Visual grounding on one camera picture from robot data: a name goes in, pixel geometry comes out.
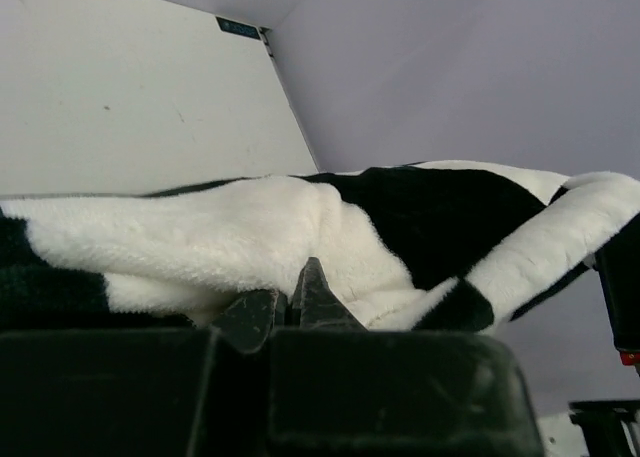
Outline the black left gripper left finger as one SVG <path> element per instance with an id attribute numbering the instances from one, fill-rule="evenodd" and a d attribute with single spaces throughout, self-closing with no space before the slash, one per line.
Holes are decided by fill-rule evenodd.
<path id="1" fill-rule="evenodd" d="M 271 331 L 280 325 L 280 293 L 243 293 L 212 322 L 240 353 L 259 353 Z"/>

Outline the black white checkered pillowcase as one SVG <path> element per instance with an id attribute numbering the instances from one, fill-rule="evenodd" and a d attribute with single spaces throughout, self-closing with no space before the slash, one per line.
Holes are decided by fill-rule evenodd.
<path id="1" fill-rule="evenodd" d="M 367 329 L 486 333 L 588 270 L 638 214 L 639 183 L 624 174 L 471 161 L 11 198 L 1 263 L 35 268 L 45 290 L 2 301 L 201 326 L 243 292 L 292 295 L 317 259 Z"/>

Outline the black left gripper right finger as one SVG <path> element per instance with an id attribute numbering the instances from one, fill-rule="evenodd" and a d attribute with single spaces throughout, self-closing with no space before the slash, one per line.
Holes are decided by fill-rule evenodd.
<path id="1" fill-rule="evenodd" d="M 364 326 L 331 291 L 321 262 L 311 257 L 291 297 L 291 324 L 301 329 L 364 331 Z"/>

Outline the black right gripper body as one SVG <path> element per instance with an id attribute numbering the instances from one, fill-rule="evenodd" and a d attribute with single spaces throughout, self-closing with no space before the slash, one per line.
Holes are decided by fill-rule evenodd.
<path id="1" fill-rule="evenodd" d="M 639 371 L 639 230 L 625 227 L 595 257 L 614 347 Z"/>

